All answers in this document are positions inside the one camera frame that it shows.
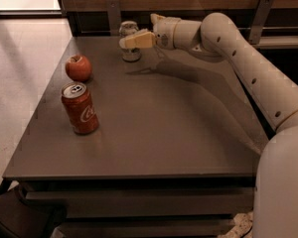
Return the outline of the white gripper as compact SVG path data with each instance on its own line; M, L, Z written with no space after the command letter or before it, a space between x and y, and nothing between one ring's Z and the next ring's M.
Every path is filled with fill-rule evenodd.
M152 13L150 15L153 24L153 33L147 29L137 31L119 41L123 49L148 49L157 44L158 47L166 50L173 50L174 35L180 18L165 17Z

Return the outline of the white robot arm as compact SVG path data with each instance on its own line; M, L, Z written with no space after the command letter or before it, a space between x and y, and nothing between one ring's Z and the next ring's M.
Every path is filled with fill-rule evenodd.
M203 21L150 16L119 41L124 49L179 49L206 61L225 59L275 132L261 154L255 184L253 238L298 238L298 85L258 52L222 13Z

